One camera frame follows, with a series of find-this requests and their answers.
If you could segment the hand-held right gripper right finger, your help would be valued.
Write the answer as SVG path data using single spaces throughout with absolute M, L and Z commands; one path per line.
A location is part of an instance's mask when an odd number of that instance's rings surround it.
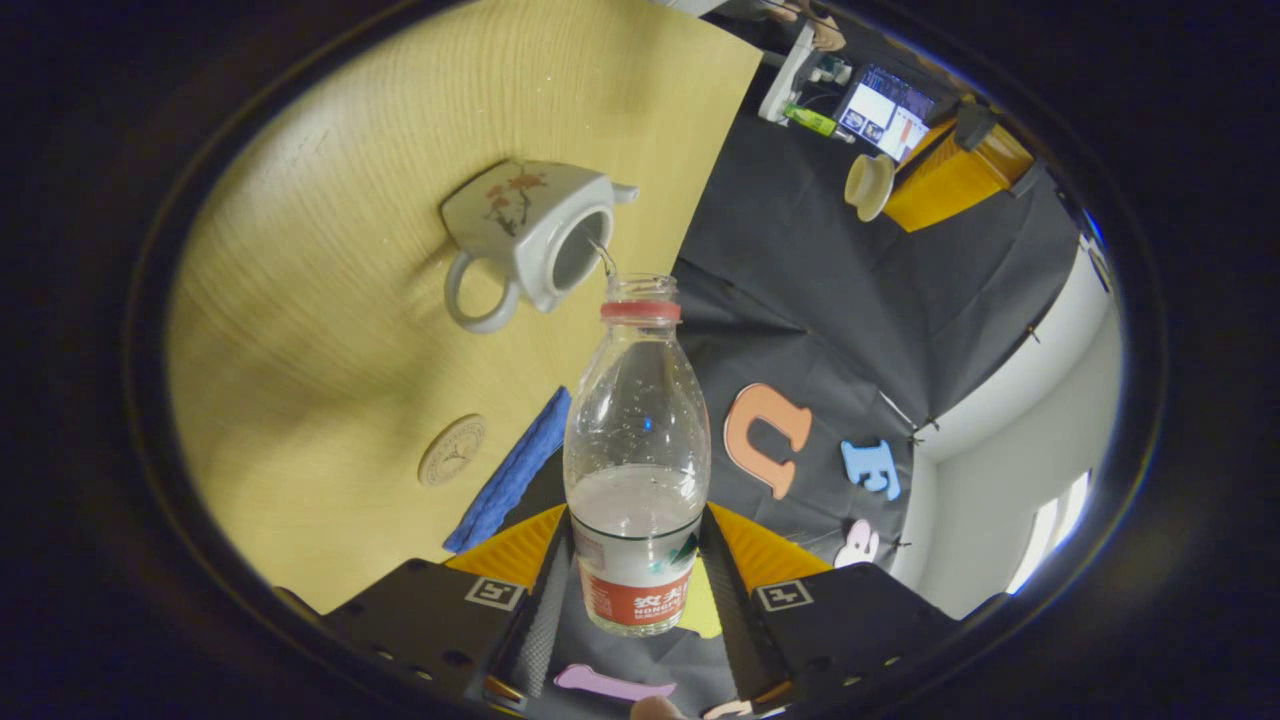
M 735 687 L 756 708 L 886 706 L 960 628 L 873 562 L 833 568 L 717 503 L 699 539 Z

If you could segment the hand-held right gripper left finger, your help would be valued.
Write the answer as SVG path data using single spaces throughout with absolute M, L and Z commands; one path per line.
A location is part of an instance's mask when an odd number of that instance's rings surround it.
M 444 562 L 410 559 L 321 620 L 435 698 L 529 706 L 547 683 L 572 559 L 561 503 Z

